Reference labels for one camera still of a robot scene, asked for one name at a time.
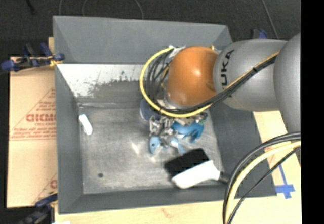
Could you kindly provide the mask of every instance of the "cardboard sheet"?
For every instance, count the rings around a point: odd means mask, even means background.
[[[32,206],[57,191],[53,67],[10,75],[7,207]]]

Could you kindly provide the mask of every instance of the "white object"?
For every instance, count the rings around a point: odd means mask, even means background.
[[[187,189],[206,180],[218,180],[220,171],[212,160],[194,166],[180,174],[175,175],[171,181],[179,188]]]
[[[86,135],[91,135],[93,132],[91,123],[89,122],[87,116],[85,114],[82,114],[79,116],[79,121],[83,126],[83,131]]]

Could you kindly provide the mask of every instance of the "clamp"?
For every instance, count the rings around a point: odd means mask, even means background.
[[[23,48],[23,56],[16,60],[6,60],[1,63],[1,69],[3,71],[19,71],[28,68],[46,66],[46,65],[55,65],[65,59],[64,54],[56,53],[52,54],[50,48],[45,42],[42,42],[40,45],[40,49],[45,56],[36,57],[36,52],[32,48],[32,46],[27,43]]]

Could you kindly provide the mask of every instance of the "blue clamp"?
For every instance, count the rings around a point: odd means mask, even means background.
[[[177,136],[181,137],[181,139],[190,136],[190,142],[195,143],[195,141],[198,140],[203,133],[204,125],[201,125],[194,121],[189,126],[183,126],[178,122],[175,122],[172,124],[171,128],[178,131]]]
[[[22,53],[23,56],[14,60],[6,60],[1,63],[2,71],[19,71],[27,68],[34,68],[40,66],[51,65],[55,62],[63,61],[65,59],[64,54],[57,53],[52,54],[50,48],[45,42],[42,42],[40,45],[42,54],[44,58],[36,57],[36,53],[33,50],[32,46],[28,43],[24,46]]]

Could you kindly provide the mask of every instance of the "yellow cable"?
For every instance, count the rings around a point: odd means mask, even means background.
[[[149,64],[158,56],[169,52],[171,49],[173,48],[166,48],[164,50],[161,50],[157,53],[155,53],[151,58],[148,59],[148,61],[144,64],[142,71],[141,71],[141,75],[140,75],[140,79],[139,79],[139,83],[140,83],[140,90],[141,93],[143,95],[143,97],[145,98],[145,100],[157,111],[161,112],[162,114],[169,116],[169,117],[173,117],[173,118],[185,118],[185,117],[191,117],[194,116],[196,114],[199,114],[201,112],[203,112],[204,110],[208,109],[209,107],[211,107],[212,104],[208,104],[206,106],[203,106],[193,112],[190,113],[184,113],[184,114],[177,114],[177,113],[170,113],[168,111],[163,110],[161,107],[159,107],[157,104],[155,104],[147,95],[147,93],[145,92],[145,88],[144,88],[144,83],[143,83],[143,78],[144,78],[144,74],[146,69],[148,68]],[[268,58],[266,58],[265,60],[261,61],[260,63],[258,63],[256,65],[256,67],[258,67],[259,65],[261,65],[263,62],[272,59],[273,57],[277,56],[279,54],[279,51],[272,54],[271,56],[269,56]],[[236,79],[234,82],[232,82],[229,86],[227,86],[223,91],[225,91],[226,89],[230,88],[232,85],[236,84],[240,79],[242,79],[243,77],[245,77],[247,74],[249,74],[250,72],[252,72],[254,69],[250,69],[248,70],[245,74],[243,74],[242,76],[240,76],[238,79]]]
[[[249,172],[251,172],[251,170],[258,165],[261,161],[263,161],[264,159],[268,158],[269,156],[276,154],[282,150],[286,150],[286,149],[292,149],[295,147],[299,147],[301,146],[301,142],[293,142],[290,144],[286,144],[283,145],[279,148],[275,148],[272,150],[269,150],[265,153],[263,153],[262,155],[260,155],[259,157],[257,157],[256,159],[254,159],[249,165],[247,165],[246,168],[244,168],[244,170],[238,175],[237,179],[235,180],[235,182],[232,185],[232,188],[230,190],[230,193],[228,195],[228,201],[227,201],[227,207],[226,207],[226,215],[225,215],[225,223],[228,223],[229,217],[231,216],[231,212],[234,209],[232,207],[233,201],[234,201],[234,197],[235,194],[237,192],[237,189],[239,187],[239,185],[241,184],[241,182],[243,181],[243,179],[249,174]]]
[[[204,107],[201,107],[199,108],[198,110],[195,110],[193,112],[190,112],[190,113],[184,113],[184,114],[176,114],[176,113],[170,113],[170,112],[167,112],[165,110],[163,110],[161,107],[159,107],[157,104],[155,104],[147,95],[147,93],[145,92],[145,89],[144,89],[144,83],[143,83],[143,78],[144,78],[144,74],[145,74],[145,71],[148,67],[148,65],[155,59],[157,58],[158,56],[160,56],[161,54],[163,53],[167,53],[168,51],[170,51],[172,48],[166,48],[164,50],[161,50],[157,53],[155,53],[151,58],[148,59],[148,61],[145,63],[145,65],[143,66],[142,68],[142,71],[141,71],[141,74],[140,74],[140,79],[139,79],[139,84],[140,84],[140,90],[141,90],[141,93],[143,95],[143,97],[145,98],[145,100],[150,104],[150,106],[152,106],[155,110],[161,112],[162,114],[166,115],[166,116],[169,116],[169,117],[173,117],[173,118],[185,118],[185,117],[191,117],[191,116],[194,116],[198,113],[201,113],[203,112],[204,110],[208,109],[211,104],[209,105],[206,105]]]

